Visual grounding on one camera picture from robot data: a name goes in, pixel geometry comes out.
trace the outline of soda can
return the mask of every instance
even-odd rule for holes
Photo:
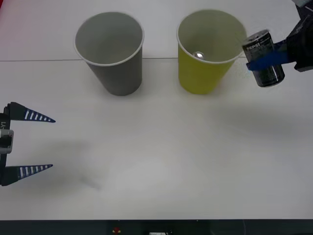
[[[268,30],[262,30],[248,37],[243,44],[246,58],[249,62],[274,51],[274,43]],[[285,73],[281,65],[268,67],[265,70],[253,71],[253,75],[260,87],[274,86],[285,78]]]

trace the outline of gray paper cup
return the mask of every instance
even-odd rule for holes
[[[143,28],[133,17],[105,12],[80,26],[74,46],[108,92],[128,95],[142,81],[143,41]]]

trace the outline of white tabletop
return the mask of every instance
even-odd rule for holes
[[[0,220],[313,218],[313,79],[284,66],[261,89],[239,58],[211,95],[145,59],[134,94],[108,94],[83,61],[0,62],[12,122],[7,165],[54,164],[0,189]]]
[[[106,11],[136,17],[145,30],[145,58],[177,57],[176,28],[199,9],[237,17],[249,35],[268,28],[275,42],[299,21],[291,0],[4,0],[0,10],[0,61],[78,59],[73,39],[81,23]]]

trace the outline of small object inside cup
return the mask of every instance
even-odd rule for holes
[[[197,57],[198,59],[205,60],[204,54],[200,51],[196,51],[196,52],[192,53],[192,55]]]

